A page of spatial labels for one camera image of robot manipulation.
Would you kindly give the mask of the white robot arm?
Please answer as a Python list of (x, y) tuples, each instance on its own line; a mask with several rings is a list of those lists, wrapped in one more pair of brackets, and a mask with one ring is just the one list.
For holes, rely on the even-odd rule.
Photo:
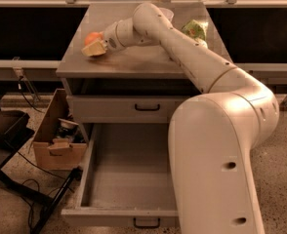
[(251, 150), (275, 130), (273, 92), (176, 29), (162, 10), (140, 4), (129, 19), (85, 39), (87, 57), (161, 46), (199, 90), (174, 112), (169, 160), (182, 234), (266, 234)]

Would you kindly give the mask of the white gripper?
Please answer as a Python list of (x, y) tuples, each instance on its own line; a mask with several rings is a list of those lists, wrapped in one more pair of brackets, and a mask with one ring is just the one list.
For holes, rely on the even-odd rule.
[(103, 40), (100, 38), (89, 43), (82, 49), (82, 54), (86, 57), (101, 56), (106, 53), (106, 49), (110, 52), (116, 52), (120, 49), (120, 44), (117, 39), (117, 22), (108, 26), (102, 33)]

